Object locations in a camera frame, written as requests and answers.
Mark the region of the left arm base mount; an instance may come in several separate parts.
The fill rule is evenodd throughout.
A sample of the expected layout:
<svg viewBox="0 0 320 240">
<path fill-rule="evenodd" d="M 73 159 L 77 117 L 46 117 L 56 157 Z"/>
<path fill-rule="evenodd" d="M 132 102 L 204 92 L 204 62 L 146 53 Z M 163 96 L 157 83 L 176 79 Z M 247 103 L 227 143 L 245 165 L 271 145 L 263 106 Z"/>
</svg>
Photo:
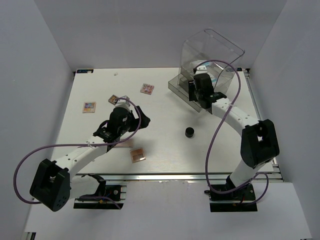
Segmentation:
<svg viewBox="0 0 320 240">
<path fill-rule="evenodd" d="M 112 183 L 98 174 L 76 175 L 71 181 L 73 208 L 82 210 L 121 210 L 127 187 Z"/>
</svg>

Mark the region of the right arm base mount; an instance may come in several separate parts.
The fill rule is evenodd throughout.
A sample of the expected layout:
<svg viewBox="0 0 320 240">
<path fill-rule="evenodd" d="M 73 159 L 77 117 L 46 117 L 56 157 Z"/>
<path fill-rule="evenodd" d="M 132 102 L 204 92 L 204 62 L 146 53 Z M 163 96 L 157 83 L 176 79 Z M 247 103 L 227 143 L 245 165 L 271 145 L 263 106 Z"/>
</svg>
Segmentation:
<svg viewBox="0 0 320 240">
<path fill-rule="evenodd" d="M 255 191 L 251 183 L 227 194 L 218 194 L 210 188 L 204 193 L 209 197 L 211 213 L 257 212 Z"/>
</svg>

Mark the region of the white cotton pad bag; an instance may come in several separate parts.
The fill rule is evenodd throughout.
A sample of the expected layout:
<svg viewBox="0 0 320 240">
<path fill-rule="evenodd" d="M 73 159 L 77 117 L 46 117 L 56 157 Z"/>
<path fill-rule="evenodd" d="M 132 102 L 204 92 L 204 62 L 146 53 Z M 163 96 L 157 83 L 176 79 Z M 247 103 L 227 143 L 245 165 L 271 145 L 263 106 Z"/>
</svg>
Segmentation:
<svg viewBox="0 0 320 240">
<path fill-rule="evenodd" d="M 204 62 L 204 60 L 195 60 L 190 62 L 189 67 L 192 69 L 200 69 L 200 70 L 204 70 L 207 69 L 208 67 L 210 67 L 212 65 L 212 62 Z"/>
<path fill-rule="evenodd" d="M 217 71 L 209 72 L 206 70 L 202 70 L 199 73 L 208 74 L 211 79 L 212 86 L 214 88 L 220 88 L 227 82 L 227 80 L 225 79 L 225 77 L 221 72 L 217 72 Z"/>
</svg>

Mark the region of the black round jar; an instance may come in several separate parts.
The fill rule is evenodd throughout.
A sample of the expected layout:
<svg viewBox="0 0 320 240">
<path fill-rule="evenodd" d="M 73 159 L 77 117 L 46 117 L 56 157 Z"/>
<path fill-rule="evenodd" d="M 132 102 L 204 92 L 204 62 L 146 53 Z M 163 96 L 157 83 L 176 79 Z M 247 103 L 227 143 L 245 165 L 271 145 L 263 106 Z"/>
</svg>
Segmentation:
<svg viewBox="0 0 320 240">
<path fill-rule="evenodd" d="M 194 136 L 194 134 L 195 134 L 195 130 L 192 127 L 187 127 L 185 129 L 185 136 L 187 138 L 192 138 Z"/>
</svg>

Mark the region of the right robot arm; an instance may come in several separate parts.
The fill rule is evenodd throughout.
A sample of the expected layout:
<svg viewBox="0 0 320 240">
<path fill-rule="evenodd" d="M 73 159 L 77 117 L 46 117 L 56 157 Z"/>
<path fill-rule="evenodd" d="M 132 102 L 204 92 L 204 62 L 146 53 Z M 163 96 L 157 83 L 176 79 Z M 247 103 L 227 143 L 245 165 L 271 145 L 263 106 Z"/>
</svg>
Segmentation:
<svg viewBox="0 0 320 240">
<path fill-rule="evenodd" d="M 244 193 L 244 187 L 257 175 L 258 171 L 280 153 L 274 123 L 259 120 L 235 106 L 233 100 L 221 92 L 215 92 L 208 73 L 196 73 L 188 82 L 189 100 L 209 110 L 221 119 L 213 134 L 215 139 L 223 123 L 227 123 L 241 137 L 241 160 L 236 169 L 227 177 L 224 190 L 211 191 L 219 195 L 227 195 L 236 200 Z"/>
</svg>

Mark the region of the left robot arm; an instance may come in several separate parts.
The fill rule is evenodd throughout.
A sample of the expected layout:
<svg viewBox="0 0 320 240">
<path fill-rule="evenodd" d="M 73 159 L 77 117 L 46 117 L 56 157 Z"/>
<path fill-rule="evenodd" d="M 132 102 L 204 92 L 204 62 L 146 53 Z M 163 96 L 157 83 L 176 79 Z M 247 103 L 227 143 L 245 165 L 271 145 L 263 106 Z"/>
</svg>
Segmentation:
<svg viewBox="0 0 320 240">
<path fill-rule="evenodd" d="M 150 123 L 139 106 L 138 118 L 127 107 L 115 107 L 109 119 L 103 121 L 92 137 L 74 151 L 55 160 L 44 159 L 38 166 L 30 194 L 48 207 L 59 211 L 70 199 L 110 201 L 106 180 L 96 173 L 80 176 L 89 163 L 108 153 L 125 133 L 146 128 Z"/>
</svg>

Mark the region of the clear acrylic organizer with drawers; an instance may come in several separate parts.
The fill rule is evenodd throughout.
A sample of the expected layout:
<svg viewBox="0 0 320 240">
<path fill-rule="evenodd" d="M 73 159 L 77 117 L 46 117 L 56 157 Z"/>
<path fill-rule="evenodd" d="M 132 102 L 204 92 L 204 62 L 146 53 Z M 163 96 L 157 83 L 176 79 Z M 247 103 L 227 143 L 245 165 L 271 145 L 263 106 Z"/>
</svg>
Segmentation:
<svg viewBox="0 0 320 240">
<path fill-rule="evenodd" d="M 204 29 L 183 44 L 179 72 L 168 89 L 197 112 L 204 109 L 197 97 L 226 94 L 245 50 L 212 28 Z"/>
</svg>

